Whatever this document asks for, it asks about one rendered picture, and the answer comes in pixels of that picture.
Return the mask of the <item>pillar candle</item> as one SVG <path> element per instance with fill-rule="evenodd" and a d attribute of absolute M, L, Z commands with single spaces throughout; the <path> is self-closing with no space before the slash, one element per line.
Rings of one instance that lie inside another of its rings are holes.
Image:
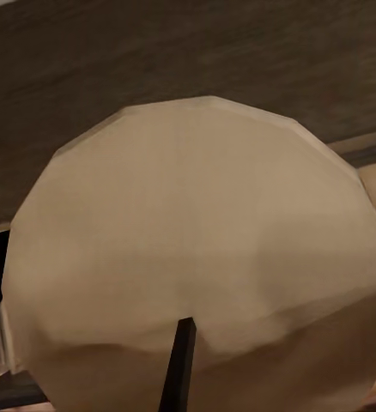
<path fill-rule="evenodd" d="M 355 412 L 376 382 L 360 172 L 214 95 L 126 106 L 59 148 L 1 291 L 57 412 Z"/>

